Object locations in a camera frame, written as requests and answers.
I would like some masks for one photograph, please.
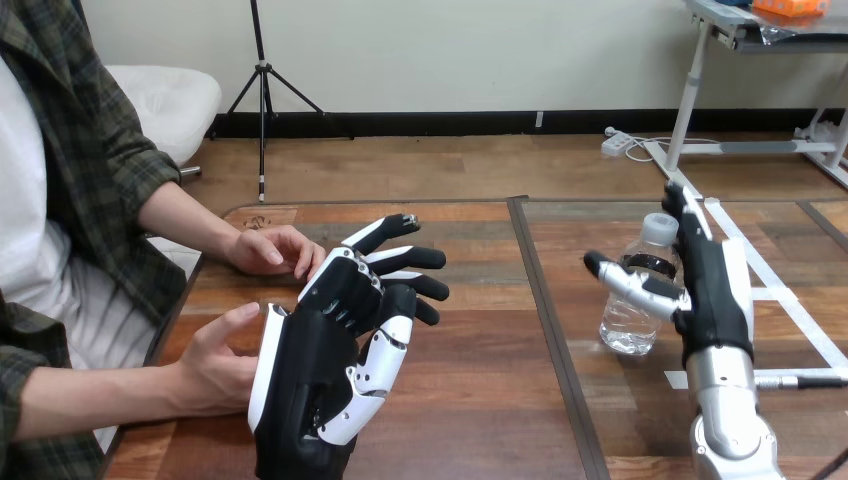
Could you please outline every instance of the table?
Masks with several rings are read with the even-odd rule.
[[[792,53],[834,53],[848,52],[848,34],[799,34],[788,40],[766,44],[760,34],[758,18],[738,7],[722,5],[715,0],[684,0],[692,11],[692,23],[700,29],[695,48],[692,68],[683,89],[683,98],[677,114],[669,148],[666,152],[658,142],[646,142],[645,150],[654,163],[671,180],[688,186],[695,192],[696,198],[702,198],[698,189],[692,185],[686,175],[680,171],[678,162],[681,155],[724,153],[736,154],[804,154],[813,164],[836,182],[848,188],[848,172],[840,163],[846,163],[842,154],[848,147],[848,111],[842,118],[835,142],[815,142],[795,139],[778,142],[723,142],[684,144],[689,119],[695,107],[700,89],[704,59],[710,38],[738,53],[743,54],[792,54]],[[842,73],[840,86],[848,81],[848,65]]]
[[[656,351],[643,359],[605,349],[597,328],[606,293],[581,261],[588,248],[623,248],[638,235],[644,214],[658,208],[657,202],[519,198],[266,205],[237,209],[226,219],[243,229],[294,224],[333,246],[369,220],[403,211],[424,223],[406,240],[447,254],[448,266],[437,275],[451,286],[442,323],[416,326],[395,390],[360,435],[346,479],[685,479],[692,476],[693,413],[686,391],[675,389],[666,373],[680,370],[680,340],[664,329]],[[848,252],[840,243],[848,248],[840,231],[848,230],[848,203],[724,208],[848,351],[842,321],[848,308],[839,300],[848,298]],[[814,250],[799,251],[801,245]],[[198,328],[232,307],[295,303],[299,285],[289,278],[249,277],[202,263],[155,363],[175,361]],[[758,302],[757,315],[757,368],[827,367],[776,302]],[[232,346],[255,353],[261,330],[257,322]],[[848,445],[846,400],[843,392],[762,395],[790,478],[809,477]],[[244,415],[122,431],[104,478],[253,478]]]

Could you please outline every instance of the white desk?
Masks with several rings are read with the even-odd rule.
[[[704,68],[704,56],[710,37],[725,47],[741,54],[757,53],[848,53],[848,35],[845,34],[799,34],[795,37],[766,44],[760,33],[760,23],[756,16],[745,10],[722,5],[715,0],[684,0],[692,11],[692,23],[700,29],[698,44],[692,69],[683,90],[683,100],[674,125],[674,133],[668,151],[656,142],[646,142],[645,149],[671,180],[688,186],[697,198],[702,195],[680,170],[678,162],[681,155],[687,154],[786,154],[802,153],[822,171],[830,175],[843,187],[848,188],[848,172],[842,169],[842,152],[848,147],[848,110],[842,117],[835,142],[814,143],[809,140],[788,140],[778,142],[725,142],[725,143],[689,143],[684,144],[689,119],[695,106],[695,99],[701,83]],[[848,76],[848,65],[842,79]]]

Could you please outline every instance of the orange box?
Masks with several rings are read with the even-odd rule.
[[[830,8],[830,0],[754,0],[754,8],[786,17],[824,15]]]

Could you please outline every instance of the wooden table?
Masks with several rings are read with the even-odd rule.
[[[827,224],[848,225],[839,205],[825,207]],[[451,287],[442,323],[416,326],[395,389],[360,435],[346,479],[690,478],[692,410],[686,391],[664,375],[680,370],[680,339],[664,329],[642,360],[603,348],[597,328],[606,293],[580,260],[588,248],[621,250],[658,208],[526,199],[269,205],[226,219],[242,229],[293,224],[333,247],[375,218],[415,213],[424,228],[387,247],[410,242],[447,254],[435,275]],[[845,351],[848,312],[838,296],[848,298],[848,254],[794,203],[725,208]],[[814,253],[802,251],[810,246]],[[300,285],[289,278],[201,263],[155,363],[178,359],[192,334],[228,309],[295,304]],[[757,367],[825,366],[768,303],[757,305]],[[256,353],[261,323],[232,346]],[[841,392],[762,395],[790,478],[809,477],[848,445],[846,400]],[[255,453],[237,415],[126,429],[109,461],[109,479],[249,479]]]

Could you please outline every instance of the tripod leg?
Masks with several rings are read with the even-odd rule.
[[[345,130],[342,130],[341,128],[339,128],[339,126],[338,126],[338,125],[336,124],[336,122],[333,120],[333,117],[332,117],[331,115],[327,115],[327,114],[324,112],[324,110],[321,110],[321,109],[318,107],[318,105],[315,105],[314,103],[312,103],[312,100],[309,100],[308,98],[306,98],[306,95],[304,95],[304,94],[300,93],[300,91],[299,91],[298,89],[294,88],[294,85],[292,85],[292,84],[291,84],[291,83],[289,83],[289,82],[288,82],[285,78],[283,78],[282,76],[280,76],[280,74],[279,74],[279,73],[277,73],[277,72],[276,72],[276,70],[271,69],[271,75],[273,75],[274,77],[276,77],[276,78],[277,78],[277,80],[279,80],[280,82],[282,82],[282,83],[283,83],[283,85],[285,85],[285,86],[286,86],[289,90],[291,90],[292,92],[294,92],[294,94],[295,94],[295,95],[297,95],[298,97],[300,97],[300,99],[301,99],[301,100],[303,100],[304,102],[306,102],[306,103],[307,103],[307,105],[309,105],[310,107],[312,107],[312,109],[313,109],[313,110],[315,110],[315,111],[318,113],[318,115],[319,115],[319,116],[321,116],[321,118],[326,119],[326,120],[327,120],[327,123],[329,123],[329,124],[330,124],[330,126],[333,128],[333,130],[335,130],[335,131],[337,131],[337,132],[341,133],[341,134],[342,134],[342,136],[345,136],[345,137],[347,137],[347,138],[349,138],[349,139],[353,140],[353,135],[350,135],[350,134],[349,134],[349,133],[347,133]]]
[[[230,107],[229,110],[227,110],[227,115],[233,113],[233,111],[238,106],[239,102],[241,102],[241,99],[244,98],[244,94],[247,93],[247,90],[250,88],[251,85],[253,85],[253,81],[256,80],[256,77],[258,75],[259,75],[259,70],[253,72],[253,75],[250,76],[250,80],[247,81],[244,88],[241,89],[241,93],[239,93],[239,96],[236,97],[236,101],[233,102],[233,105]]]
[[[268,116],[268,132],[265,136],[265,145],[271,136],[271,127],[274,126],[274,107],[271,106],[271,89],[268,88],[268,72],[262,72],[262,83],[265,85],[265,115]]]
[[[259,75],[259,71],[258,71],[258,70],[257,70],[257,71],[255,71],[255,72],[253,72],[253,75],[251,75],[251,76],[250,76],[250,80],[248,80],[248,81],[247,81],[247,83],[244,85],[244,88],[242,88],[242,89],[241,89],[241,93],[239,93],[239,96],[238,96],[238,97],[236,97],[236,101],[235,101],[235,102],[233,102],[233,105],[230,107],[230,109],[229,109],[229,110],[227,110],[227,114],[226,114],[226,115],[224,115],[224,118],[222,119],[223,121],[222,121],[222,122],[218,122],[218,121],[216,120],[216,121],[215,121],[215,123],[214,123],[214,124],[212,124],[212,132],[211,132],[211,133],[210,133],[210,135],[209,135],[209,137],[210,137],[212,140],[215,140],[215,137],[217,137],[217,136],[218,136],[218,125],[219,125],[219,123],[224,123],[224,124],[226,124],[227,120],[230,118],[230,114],[231,114],[231,113],[233,113],[233,110],[235,110],[235,109],[236,109],[236,107],[238,106],[239,102],[241,102],[241,99],[244,97],[244,94],[245,94],[245,93],[247,93],[247,90],[250,88],[250,86],[251,86],[251,85],[253,85],[253,81],[254,81],[254,80],[256,80],[256,76],[257,76],[257,75]]]
[[[265,202],[265,102],[262,100],[266,83],[259,81],[259,203]]]

